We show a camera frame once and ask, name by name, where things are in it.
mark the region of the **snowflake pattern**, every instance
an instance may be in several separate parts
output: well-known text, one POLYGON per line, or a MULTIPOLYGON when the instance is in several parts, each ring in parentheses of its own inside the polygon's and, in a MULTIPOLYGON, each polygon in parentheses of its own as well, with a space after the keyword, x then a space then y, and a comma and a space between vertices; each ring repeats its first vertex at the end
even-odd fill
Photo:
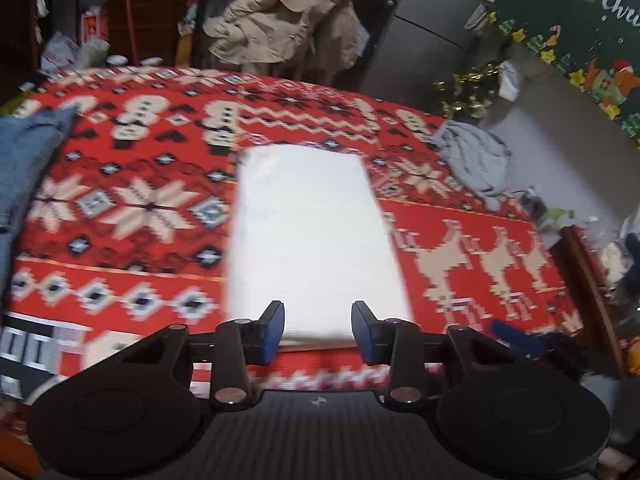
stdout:
POLYGON ((396 162, 396 166, 409 174, 404 183, 415 186, 418 193, 423 194, 433 189, 441 197, 446 198, 447 194, 452 191, 449 186, 439 180, 442 172, 434 170, 428 162, 418 166, 403 158, 401 162, 396 162))
POLYGON ((76 215, 69 207, 69 201, 89 189, 88 186, 80 184, 81 179, 81 175, 73 174, 55 182, 46 176, 29 211, 29 221, 42 220, 45 229, 50 233, 57 233, 64 221, 75 221, 76 215))
POLYGON ((221 75, 225 75, 224 72, 220 72, 219 70, 193 70, 188 68, 183 68, 182 72, 184 75, 177 77, 175 81, 182 85, 193 85, 196 83, 203 84, 204 86, 212 87, 215 85, 222 84, 221 81, 216 79, 221 75))
POLYGON ((132 81, 134 83, 143 83, 145 81, 155 81, 151 74, 158 69, 153 66, 127 66, 121 69, 122 73, 111 77, 116 83, 126 83, 132 81))
POLYGON ((129 187, 113 190, 126 205, 100 221, 115 225, 113 237, 124 240, 129 235, 148 227, 165 244, 174 241, 176 229, 193 229, 193 225, 175 209, 197 197, 199 193, 185 191, 184 182, 175 180, 160 189, 153 189, 139 177, 134 177, 129 187))
POLYGON ((69 86, 73 84, 77 84, 83 86, 84 83, 94 81, 94 70, 82 70, 82 72, 69 72, 67 76, 62 76, 60 78, 54 79, 51 78, 49 81, 55 80, 57 85, 59 86, 69 86))

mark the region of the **clutter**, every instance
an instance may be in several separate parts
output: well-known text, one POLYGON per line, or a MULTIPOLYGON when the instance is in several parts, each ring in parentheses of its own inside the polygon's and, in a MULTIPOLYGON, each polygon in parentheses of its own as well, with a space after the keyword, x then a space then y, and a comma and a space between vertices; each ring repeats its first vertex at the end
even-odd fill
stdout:
POLYGON ((626 250, 633 258, 633 263, 622 278, 622 282, 634 296, 640 295, 640 240, 635 233, 629 233, 625 237, 626 250))
POLYGON ((446 121, 431 137, 438 154, 447 161, 453 175, 489 211, 498 211, 497 196, 507 187, 511 152, 497 135, 466 123, 446 121))
POLYGON ((563 220, 565 216, 569 220, 574 220, 575 211, 573 209, 562 209, 561 207, 550 207, 540 219, 540 226, 542 226, 542 224, 547 224, 554 229, 559 230, 564 225, 563 220))
POLYGON ((44 18, 48 15, 49 10, 44 0, 36 0, 36 13, 39 18, 44 18))
POLYGON ((435 82, 432 113, 467 121, 484 117, 495 100, 498 72, 494 63, 488 63, 482 69, 472 67, 466 74, 454 74, 451 83, 435 82))
POLYGON ((357 24, 351 0, 235 0, 203 29, 220 61, 289 62, 300 78, 306 70, 331 76, 353 66, 357 24))
POLYGON ((607 244, 600 251, 598 259, 609 289, 614 289, 618 285, 632 263, 616 240, 607 244))
POLYGON ((640 236, 640 205, 635 213, 625 218, 620 228, 618 238, 624 239, 629 233, 635 233, 637 236, 640 236))
POLYGON ((509 61, 500 63, 498 68, 500 70, 498 74, 498 81, 500 82, 498 95, 503 99, 507 99, 507 101, 514 102, 520 94, 522 78, 516 67, 509 61))
POLYGON ((109 43, 94 36, 78 50, 74 70, 102 66, 109 51, 109 43))
POLYGON ((91 7, 80 16, 80 43, 84 44, 91 38, 108 39, 107 19, 100 7, 91 7))
POLYGON ((626 349, 626 361, 633 375, 640 375, 640 337, 635 337, 626 349))
POLYGON ((20 111, 0 119, 0 290, 12 268, 12 247, 32 194, 55 149, 68 136, 76 109, 47 110, 27 118, 20 111))
POLYGON ((125 66, 129 63, 129 60, 124 56, 109 56, 107 58, 107 65, 109 66, 125 66))
POLYGON ((40 69, 46 73, 53 73, 60 68, 65 68, 76 62, 78 46, 60 31, 47 41, 44 51, 40 56, 40 69))
POLYGON ((520 205, 524 211, 527 213, 527 217, 534 225, 541 222, 548 211, 544 201, 533 187, 529 187, 524 190, 518 200, 520 201, 520 205))
POLYGON ((161 57, 147 57, 140 61, 142 66, 160 66, 164 60, 161 57))
POLYGON ((184 13, 184 16, 178 23, 178 33, 181 36, 189 36, 193 34, 193 31, 196 26, 196 15, 198 13, 198 1, 191 0, 189 2, 189 7, 187 8, 187 12, 184 13))

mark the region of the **blue denim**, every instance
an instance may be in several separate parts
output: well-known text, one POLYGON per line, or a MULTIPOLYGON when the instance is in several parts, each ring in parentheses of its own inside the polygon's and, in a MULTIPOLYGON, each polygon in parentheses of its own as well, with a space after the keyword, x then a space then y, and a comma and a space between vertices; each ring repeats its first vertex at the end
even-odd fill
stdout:
POLYGON ((25 119, 0 118, 0 292, 12 269, 12 246, 34 188, 54 151, 66 139, 75 115, 74 108, 66 108, 25 119))

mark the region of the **cartoon character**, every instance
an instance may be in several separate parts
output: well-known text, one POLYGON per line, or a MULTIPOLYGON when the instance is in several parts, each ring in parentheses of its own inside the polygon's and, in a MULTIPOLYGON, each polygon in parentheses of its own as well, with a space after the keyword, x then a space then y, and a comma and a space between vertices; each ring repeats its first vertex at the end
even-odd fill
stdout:
POLYGON ((596 67, 597 58, 593 58, 587 68, 584 89, 592 92, 599 100, 600 107, 620 106, 629 97, 629 93, 640 86, 640 77, 634 74, 631 63, 619 59, 607 72, 596 67))

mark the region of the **green wall poster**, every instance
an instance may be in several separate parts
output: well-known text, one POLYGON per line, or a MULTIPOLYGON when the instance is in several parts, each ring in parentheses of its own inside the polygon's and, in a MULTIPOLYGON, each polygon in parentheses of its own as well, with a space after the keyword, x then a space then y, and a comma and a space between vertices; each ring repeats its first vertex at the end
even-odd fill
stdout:
POLYGON ((564 73, 640 150, 640 0, 497 0, 489 21, 564 73))

